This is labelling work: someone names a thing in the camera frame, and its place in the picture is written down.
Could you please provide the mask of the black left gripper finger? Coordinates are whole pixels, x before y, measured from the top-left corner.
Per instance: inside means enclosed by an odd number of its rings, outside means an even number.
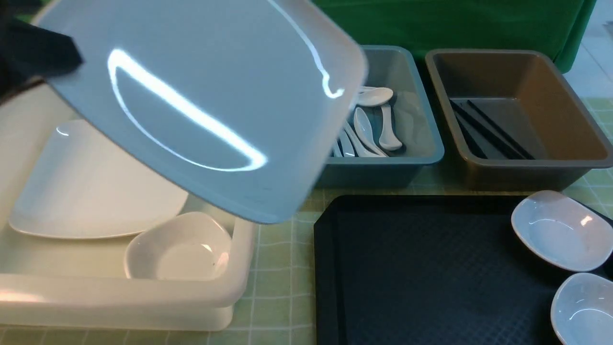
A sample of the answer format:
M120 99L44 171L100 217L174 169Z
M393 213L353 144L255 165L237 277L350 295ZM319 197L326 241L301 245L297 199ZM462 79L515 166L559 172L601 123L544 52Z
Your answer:
M84 62L72 37L1 16L0 94L5 100L31 79L69 74Z

